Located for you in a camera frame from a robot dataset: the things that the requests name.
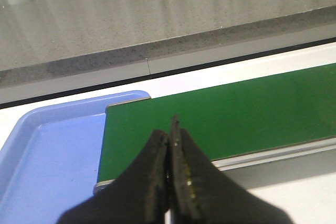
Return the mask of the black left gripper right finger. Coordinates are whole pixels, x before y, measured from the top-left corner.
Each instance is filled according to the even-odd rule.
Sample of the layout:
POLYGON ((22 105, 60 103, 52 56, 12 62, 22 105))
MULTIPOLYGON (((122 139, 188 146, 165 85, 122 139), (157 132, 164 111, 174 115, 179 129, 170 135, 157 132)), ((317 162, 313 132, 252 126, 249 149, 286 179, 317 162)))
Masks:
POLYGON ((288 214, 220 172, 180 127, 170 127, 170 180, 175 223, 292 223, 288 214))

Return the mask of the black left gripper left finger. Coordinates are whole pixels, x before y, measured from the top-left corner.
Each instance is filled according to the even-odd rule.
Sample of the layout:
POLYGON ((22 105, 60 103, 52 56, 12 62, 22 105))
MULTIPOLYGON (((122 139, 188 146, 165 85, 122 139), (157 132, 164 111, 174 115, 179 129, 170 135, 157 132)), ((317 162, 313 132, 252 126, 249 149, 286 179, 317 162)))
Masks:
POLYGON ((164 223, 168 135, 154 130, 134 161, 110 185, 67 210, 58 223, 164 223))

